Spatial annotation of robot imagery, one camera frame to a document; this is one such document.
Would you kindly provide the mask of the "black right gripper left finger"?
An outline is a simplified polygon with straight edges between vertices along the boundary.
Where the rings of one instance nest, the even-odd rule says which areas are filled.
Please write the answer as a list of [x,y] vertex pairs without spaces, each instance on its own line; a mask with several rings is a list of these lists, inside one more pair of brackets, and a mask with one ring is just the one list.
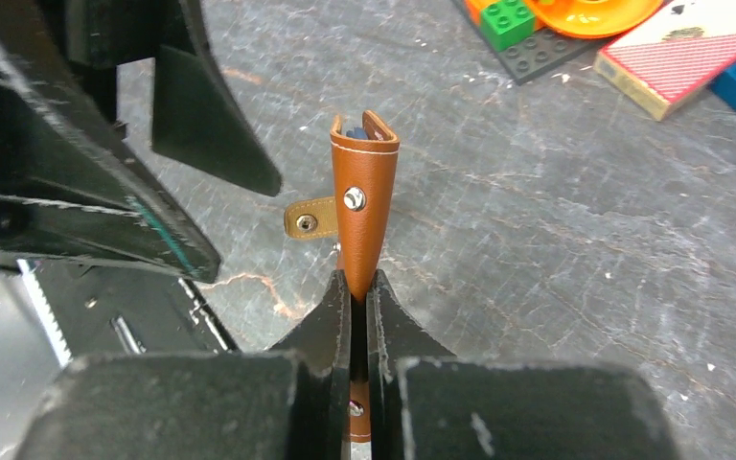
[[334,272],[271,350],[76,358],[41,399],[22,459],[341,459],[351,299]]

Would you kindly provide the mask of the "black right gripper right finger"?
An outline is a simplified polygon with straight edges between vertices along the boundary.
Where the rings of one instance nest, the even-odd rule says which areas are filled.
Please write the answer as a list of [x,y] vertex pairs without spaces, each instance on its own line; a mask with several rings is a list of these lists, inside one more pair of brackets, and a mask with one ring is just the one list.
[[607,362],[460,358],[401,306],[367,296],[376,459],[676,459],[655,391]]

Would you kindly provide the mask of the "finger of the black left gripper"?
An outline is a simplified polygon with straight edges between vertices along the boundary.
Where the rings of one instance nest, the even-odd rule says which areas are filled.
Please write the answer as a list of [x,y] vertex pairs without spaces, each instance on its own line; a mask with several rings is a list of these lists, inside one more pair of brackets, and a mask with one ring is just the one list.
[[118,122],[118,70],[154,64],[153,151],[264,196],[282,176],[220,72],[198,1],[69,1],[66,58],[109,123]]
[[32,1],[0,1],[0,252],[201,282],[220,265],[78,85]]

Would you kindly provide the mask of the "brown leather card holder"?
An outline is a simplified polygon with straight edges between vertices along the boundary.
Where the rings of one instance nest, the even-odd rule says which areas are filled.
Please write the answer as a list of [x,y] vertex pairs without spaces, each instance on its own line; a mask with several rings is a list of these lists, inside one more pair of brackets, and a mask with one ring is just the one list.
[[373,110],[362,113],[358,126],[343,123],[335,116],[330,130],[333,195],[290,204],[284,227],[295,240],[337,238],[336,268],[344,272],[352,318],[349,440],[362,444],[372,436],[367,295],[384,244],[401,139]]

